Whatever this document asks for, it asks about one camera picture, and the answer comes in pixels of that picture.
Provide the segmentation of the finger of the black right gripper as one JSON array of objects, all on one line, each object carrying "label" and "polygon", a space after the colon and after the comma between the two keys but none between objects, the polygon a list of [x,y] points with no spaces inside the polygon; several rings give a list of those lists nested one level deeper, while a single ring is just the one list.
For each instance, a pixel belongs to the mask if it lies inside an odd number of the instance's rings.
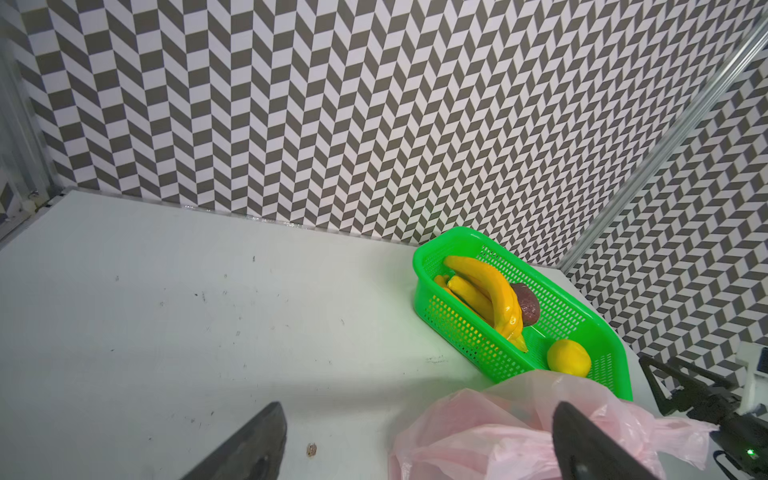
[{"label": "finger of the black right gripper", "polygon": [[662,415],[735,414],[735,383],[728,378],[679,358],[663,362],[641,354],[639,365]]}]

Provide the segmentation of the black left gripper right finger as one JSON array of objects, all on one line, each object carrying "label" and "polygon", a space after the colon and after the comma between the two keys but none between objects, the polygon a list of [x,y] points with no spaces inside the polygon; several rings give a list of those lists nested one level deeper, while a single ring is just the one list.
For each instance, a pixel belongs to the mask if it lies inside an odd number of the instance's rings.
[{"label": "black left gripper right finger", "polygon": [[554,410],[552,441],[563,479],[655,479],[640,462],[568,402]]}]

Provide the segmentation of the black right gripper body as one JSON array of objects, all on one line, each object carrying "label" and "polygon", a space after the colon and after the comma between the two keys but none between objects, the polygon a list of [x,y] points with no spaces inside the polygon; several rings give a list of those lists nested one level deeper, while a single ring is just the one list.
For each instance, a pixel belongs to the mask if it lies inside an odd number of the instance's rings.
[{"label": "black right gripper body", "polygon": [[767,476],[767,421],[737,412],[740,398],[722,387],[708,387],[690,395],[688,417],[715,424],[710,433],[719,447],[713,460],[726,477],[738,472]]}]

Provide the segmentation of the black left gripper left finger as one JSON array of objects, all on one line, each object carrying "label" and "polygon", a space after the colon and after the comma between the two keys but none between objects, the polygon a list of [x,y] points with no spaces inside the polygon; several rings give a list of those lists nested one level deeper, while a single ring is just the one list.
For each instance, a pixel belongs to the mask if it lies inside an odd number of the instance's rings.
[{"label": "black left gripper left finger", "polygon": [[275,480],[287,443],[282,405],[271,402],[192,468],[183,480]]}]

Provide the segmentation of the pink plastic bag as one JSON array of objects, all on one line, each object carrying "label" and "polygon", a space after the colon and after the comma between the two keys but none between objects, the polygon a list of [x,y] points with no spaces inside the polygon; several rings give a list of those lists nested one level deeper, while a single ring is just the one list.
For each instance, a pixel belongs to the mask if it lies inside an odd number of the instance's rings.
[{"label": "pink plastic bag", "polygon": [[552,439],[557,405],[568,402],[657,478],[659,454],[706,465],[715,425],[657,418],[586,378],[546,370],[484,391],[463,389],[431,406],[394,440],[392,479],[558,479]]}]

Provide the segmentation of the yellow fake lemon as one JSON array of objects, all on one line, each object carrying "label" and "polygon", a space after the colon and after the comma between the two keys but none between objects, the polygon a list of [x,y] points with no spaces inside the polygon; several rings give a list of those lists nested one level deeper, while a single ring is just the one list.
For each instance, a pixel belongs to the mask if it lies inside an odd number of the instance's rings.
[{"label": "yellow fake lemon", "polygon": [[550,371],[586,378],[592,360],[581,344],[563,339],[555,341],[547,351],[547,365]]}]

